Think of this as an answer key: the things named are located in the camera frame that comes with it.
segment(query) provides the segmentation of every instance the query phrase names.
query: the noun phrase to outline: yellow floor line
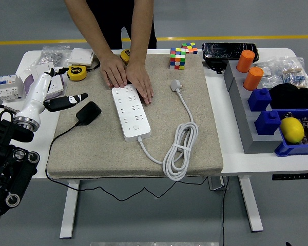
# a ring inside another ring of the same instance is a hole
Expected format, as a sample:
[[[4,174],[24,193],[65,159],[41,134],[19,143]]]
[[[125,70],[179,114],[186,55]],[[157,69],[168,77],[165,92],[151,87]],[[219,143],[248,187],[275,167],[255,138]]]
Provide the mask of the yellow floor line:
[[[275,36],[206,36],[206,37],[157,37],[158,41],[192,41],[192,40],[247,40],[247,39],[308,39],[308,35],[275,35]],[[32,45],[32,44],[65,44],[86,43],[85,39],[53,39],[53,40],[14,40],[0,41],[0,45]]]

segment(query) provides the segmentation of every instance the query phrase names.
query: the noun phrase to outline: plastic bag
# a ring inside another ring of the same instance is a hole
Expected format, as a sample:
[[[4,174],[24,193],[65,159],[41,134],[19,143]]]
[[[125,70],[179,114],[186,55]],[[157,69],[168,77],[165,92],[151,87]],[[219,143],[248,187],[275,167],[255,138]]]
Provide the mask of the plastic bag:
[[[255,63],[254,66],[264,71],[261,79],[264,88],[272,88],[283,83],[289,83],[298,88],[308,88],[308,77],[302,57],[272,57],[267,61]]]
[[[276,57],[272,57],[267,61],[261,63],[255,63],[255,67],[262,68],[264,74],[260,80],[263,88],[272,88],[276,85],[282,84],[283,79],[281,77],[280,69],[275,65]]]
[[[34,66],[53,62],[55,67],[67,67],[72,50],[69,46],[44,46]]]
[[[302,57],[278,58],[275,64],[281,70],[283,83],[289,83],[298,88],[306,87],[306,73]]]

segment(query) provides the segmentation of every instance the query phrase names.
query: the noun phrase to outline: white table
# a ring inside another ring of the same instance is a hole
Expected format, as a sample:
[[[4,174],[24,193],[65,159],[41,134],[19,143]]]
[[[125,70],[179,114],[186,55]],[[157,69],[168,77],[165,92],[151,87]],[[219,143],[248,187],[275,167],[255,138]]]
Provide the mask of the white table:
[[[272,56],[295,56],[294,52],[287,48],[258,49],[258,51],[260,61],[266,60]],[[119,54],[121,51],[116,50],[114,52],[115,54]],[[23,56],[16,74],[20,75],[22,79],[25,78],[27,75],[23,71],[40,56],[40,53],[40,51],[27,52]],[[170,53],[170,50],[148,51],[148,54],[167,53]],[[308,155],[277,157],[274,153],[244,154],[232,103],[226,89],[223,75],[216,74],[215,71],[207,67],[204,67],[204,73],[223,157],[224,167],[220,175],[239,176],[252,231],[262,231],[263,227],[249,177],[253,174],[260,173],[308,173]],[[7,105],[15,109],[20,109],[23,102],[12,102]],[[29,151],[37,151],[40,154],[41,160],[37,166],[38,173],[34,175],[33,178],[46,178],[45,166],[49,155],[49,145],[54,137],[58,117],[59,112],[50,113],[45,110],[41,114],[42,123],[39,130],[34,135],[33,142],[21,143],[12,141],[11,143]],[[74,188],[79,187],[79,182],[75,180],[69,180],[69,184]],[[68,189],[61,238],[70,238],[72,235],[77,196],[77,192]]]

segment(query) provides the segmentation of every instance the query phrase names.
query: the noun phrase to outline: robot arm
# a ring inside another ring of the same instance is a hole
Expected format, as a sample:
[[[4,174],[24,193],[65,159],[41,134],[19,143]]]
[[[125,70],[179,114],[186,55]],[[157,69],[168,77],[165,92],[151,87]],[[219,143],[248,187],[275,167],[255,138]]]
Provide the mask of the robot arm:
[[[40,114],[45,108],[51,112],[71,108],[88,96],[63,96],[45,101],[51,78],[67,70],[51,69],[43,73],[31,85],[21,111],[0,105],[4,108],[0,114],[0,216],[19,205],[40,160],[37,152],[10,145],[10,141],[31,142],[33,132],[40,127]],[[7,112],[11,121],[2,119]]]

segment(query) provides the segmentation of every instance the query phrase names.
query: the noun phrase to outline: cable tie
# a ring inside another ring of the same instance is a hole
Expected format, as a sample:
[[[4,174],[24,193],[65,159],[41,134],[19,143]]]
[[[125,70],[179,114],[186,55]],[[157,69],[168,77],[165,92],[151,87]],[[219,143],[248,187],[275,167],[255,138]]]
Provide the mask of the cable tie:
[[[186,146],[182,146],[182,145],[177,145],[175,143],[172,146],[175,146],[175,147],[180,148],[180,149],[191,151],[191,148],[186,147]]]

